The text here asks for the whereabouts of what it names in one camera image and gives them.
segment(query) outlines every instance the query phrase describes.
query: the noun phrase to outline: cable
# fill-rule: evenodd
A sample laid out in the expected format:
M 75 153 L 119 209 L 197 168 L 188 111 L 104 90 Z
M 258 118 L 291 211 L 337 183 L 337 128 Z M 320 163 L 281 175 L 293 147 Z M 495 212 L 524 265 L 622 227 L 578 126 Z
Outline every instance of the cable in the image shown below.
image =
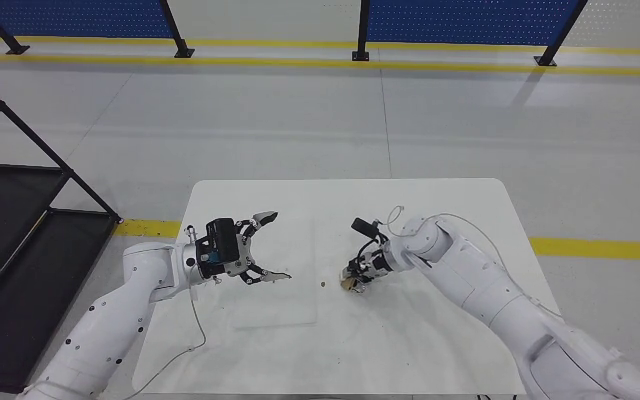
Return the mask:
M 154 381 L 154 379 L 156 379 L 165 369 L 167 369 L 167 367 L 169 365 L 171 365 L 172 362 L 174 362 L 175 360 L 177 360 L 178 358 L 180 358 L 184 354 L 190 353 L 190 352 L 194 351 L 195 349 L 199 349 L 200 347 L 204 346 L 207 343 L 207 335 L 204 333 L 204 329 L 202 328 L 202 324 L 200 323 L 200 318 L 198 318 L 198 312 L 196 311 L 196 306 L 195 306 L 194 301 L 193 301 L 193 293 L 191 292 L 191 274 L 193 273 L 194 269 L 196 269 L 196 268 L 191 268 L 191 270 L 189 271 L 189 279 L 187 279 L 187 281 L 188 281 L 188 288 L 187 289 L 189 290 L 189 299 L 191 300 L 191 309 L 193 310 L 193 316 L 196 318 L 196 322 L 198 323 L 198 329 L 200 329 L 200 333 L 202 334 L 202 343 L 200 343 L 199 345 L 197 345 L 195 347 L 189 347 L 188 349 L 184 350 L 183 352 L 176 354 L 171 360 L 169 360 L 164 365 L 164 367 L 160 368 L 160 370 L 158 372 L 156 372 L 156 374 L 153 375 L 151 377 L 151 379 L 149 379 L 149 381 L 144 384 L 143 387 L 141 387 L 137 392 L 135 392 L 131 396 L 125 397 L 122 400 L 130 400 L 130 399 L 134 398 L 135 396 L 139 395 L 144 389 L 147 388 L 147 386 L 149 386 L 151 384 L 151 382 Z
M 398 215 L 396 215 L 395 218 L 393 218 L 393 220 L 391 220 L 391 215 L 395 212 L 395 210 L 400 210 L 400 211 L 398 212 Z M 485 239 L 487 239 L 487 241 L 489 241 L 489 243 L 491 244 L 491 246 L 495 250 L 496 254 L 498 254 L 498 258 L 500 259 L 500 263 L 502 264 L 502 268 L 507 273 L 507 276 L 509 277 L 509 279 L 511 279 L 513 284 L 516 285 L 516 287 L 520 290 L 520 292 L 522 292 L 522 294 L 527 299 L 529 299 L 529 301 L 531 301 L 533 304 L 535 304 L 538 307 L 542 308 L 543 310 L 545 310 L 549 314 L 555 316 L 556 318 L 560 318 L 561 320 L 564 320 L 564 318 L 560 314 L 558 314 L 555 311 L 550 310 L 549 308 L 547 308 L 544 304 L 542 304 L 540 302 L 540 300 L 535 299 L 532 296 L 528 295 L 527 292 L 525 292 L 522 289 L 522 287 L 520 285 L 518 285 L 518 282 L 516 282 L 516 280 L 513 279 L 513 277 L 509 273 L 509 269 L 507 268 L 507 265 L 505 264 L 504 259 L 502 258 L 502 254 L 500 253 L 500 250 L 498 250 L 498 246 L 496 246 L 496 244 L 493 242 L 493 240 L 491 240 L 491 238 L 486 233 L 484 233 L 484 231 L 482 229 L 480 229 L 476 224 L 474 224 L 473 222 L 469 221 L 468 219 L 466 219 L 464 217 L 461 217 L 461 216 L 459 216 L 457 214 L 444 212 L 444 213 L 434 214 L 434 215 L 431 215 L 430 217 L 425 218 L 424 221 L 422 221 L 422 223 L 420 224 L 420 226 L 415 230 L 415 233 L 407 234 L 407 235 L 398 235 L 398 234 L 396 234 L 395 232 L 393 232 L 391 230 L 391 224 L 394 223 L 398 218 L 400 218 L 400 214 L 402 214 L 403 211 L 404 211 L 404 206 L 402 206 L 402 205 L 397 205 L 397 206 L 393 207 L 393 209 L 391 210 L 391 212 L 387 216 L 387 223 L 386 224 L 381 223 L 382 225 L 385 225 L 387 227 L 387 229 L 389 230 L 389 233 L 391 233 L 393 236 L 396 236 L 396 237 L 416 236 L 418 234 L 418 232 L 420 231 L 420 229 L 422 228 L 422 226 L 427 223 L 427 221 L 429 221 L 432 218 L 436 218 L 436 217 L 440 217 L 440 216 L 449 216 L 449 217 L 458 218 L 459 220 L 462 220 L 462 221 L 466 222 L 467 224 L 471 225 L 472 227 L 474 227 L 478 232 L 480 232 L 482 234 L 482 236 L 484 236 Z
M 369 247 L 369 245 L 371 245 L 372 243 L 378 243 L 377 240 L 375 239 L 371 239 L 369 240 L 367 243 L 364 244 L 364 246 L 362 246 L 360 248 L 360 250 L 358 250 L 358 258 L 356 258 L 356 262 L 358 263 L 358 265 L 360 265 L 360 258 L 362 257 L 362 253 L 364 252 L 364 250 Z

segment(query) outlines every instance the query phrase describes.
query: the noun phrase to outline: yellow floor line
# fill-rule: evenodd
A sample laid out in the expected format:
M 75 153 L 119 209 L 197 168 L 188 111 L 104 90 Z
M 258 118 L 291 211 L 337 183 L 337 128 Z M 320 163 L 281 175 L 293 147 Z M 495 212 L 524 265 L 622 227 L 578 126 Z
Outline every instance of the yellow floor line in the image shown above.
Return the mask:
M 20 42 L 26 43 L 77 43 L 77 44 L 108 44 L 108 45 L 136 45 L 136 46 L 175 46 L 173 39 L 148 38 L 85 38 L 85 37 L 57 37 L 57 36 L 16 36 Z M 347 42 L 315 42 L 298 40 L 224 40 L 224 39 L 186 39 L 189 46 L 211 47 L 291 47 L 291 48 L 338 48 L 353 49 L 356 41 Z M 512 52 L 512 53 L 540 53 L 544 46 L 520 45 L 487 45 L 487 44 L 450 44 L 450 43 L 387 43 L 369 42 L 367 49 L 390 50 L 427 50 L 427 51 L 480 51 L 480 52 Z M 560 53 L 583 54 L 616 54 L 640 55 L 638 48 L 613 47 L 561 47 Z
M 530 238 L 533 251 L 539 256 L 640 259 L 640 242 Z
M 180 221 L 156 221 L 128 219 L 118 225 L 117 236 L 145 236 L 176 238 L 180 233 Z M 538 256 L 615 258 L 640 260 L 640 242 L 610 240 L 584 240 L 561 238 L 529 238 Z
M 176 238 L 179 232 L 180 221 L 127 219 L 116 227 L 114 235 Z
M 67 64 L 138 64 L 138 65 L 234 65 L 248 67 L 301 67 L 400 69 L 414 71 L 467 71 L 507 73 L 549 73 L 567 75 L 640 76 L 640 67 L 538 67 L 535 65 L 497 65 L 469 63 L 424 63 L 407 61 L 353 62 L 329 59 L 289 58 L 173 58 L 144 56 L 88 56 L 88 55 L 0 55 L 0 62 L 67 63 Z

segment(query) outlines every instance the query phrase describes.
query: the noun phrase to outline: robotic arm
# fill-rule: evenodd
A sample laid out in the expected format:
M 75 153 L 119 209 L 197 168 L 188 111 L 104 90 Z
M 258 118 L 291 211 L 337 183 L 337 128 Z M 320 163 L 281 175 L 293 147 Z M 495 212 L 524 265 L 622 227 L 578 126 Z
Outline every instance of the robotic arm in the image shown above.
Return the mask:
M 251 237 L 278 213 L 256 214 L 234 223 L 220 218 L 207 224 L 190 243 L 141 243 L 123 255 L 125 283 L 91 304 L 36 382 L 18 396 L 25 400 L 97 398 L 150 318 L 150 305 L 167 300 L 217 275 L 239 275 L 248 285 L 291 278 L 258 267 L 251 256 Z M 258 274 L 251 277 L 248 271 Z
M 354 221 L 371 241 L 342 270 L 343 288 L 362 293 L 374 279 L 417 268 L 504 342 L 531 399 L 640 399 L 640 372 L 620 352 L 546 311 L 447 220 L 414 217 L 390 240 L 379 224 Z

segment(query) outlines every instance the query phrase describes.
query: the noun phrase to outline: table top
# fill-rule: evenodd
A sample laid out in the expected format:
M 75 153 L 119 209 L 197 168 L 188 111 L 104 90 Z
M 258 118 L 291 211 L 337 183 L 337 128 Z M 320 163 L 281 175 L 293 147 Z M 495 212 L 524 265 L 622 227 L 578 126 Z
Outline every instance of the table top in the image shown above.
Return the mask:
M 366 238 L 358 216 L 385 220 L 450 212 L 485 231 L 513 278 L 558 311 L 504 185 L 495 179 L 202 181 L 182 229 L 279 212 L 253 239 L 261 267 L 286 281 L 246 286 L 239 277 L 197 287 L 207 344 L 176 360 L 145 392 L 213 394 L 524 393 L 510 352 L 417 270 L 344 291 L 338 274 Z M 451 219 L 493 254 L 473 228 Z M 187 242 L 185 235 L 178 242 Z M 175 354 L 201 342 L 189 294 L 160 302 L 133 376 L 135 389 Z

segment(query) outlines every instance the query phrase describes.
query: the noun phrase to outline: blue barrier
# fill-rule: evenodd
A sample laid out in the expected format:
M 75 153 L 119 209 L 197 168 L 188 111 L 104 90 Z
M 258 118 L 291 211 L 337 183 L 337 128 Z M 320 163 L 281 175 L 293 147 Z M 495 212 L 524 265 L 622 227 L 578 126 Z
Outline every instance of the blue barrier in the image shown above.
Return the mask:
M 361 0 L 358 51 L 352 59 L 368 61 L 367 41 L 532 45 L 557 51 L 586 2 Z
M 158 0 L 2 0 L 0 25 L 18 36 L 172 37 Z

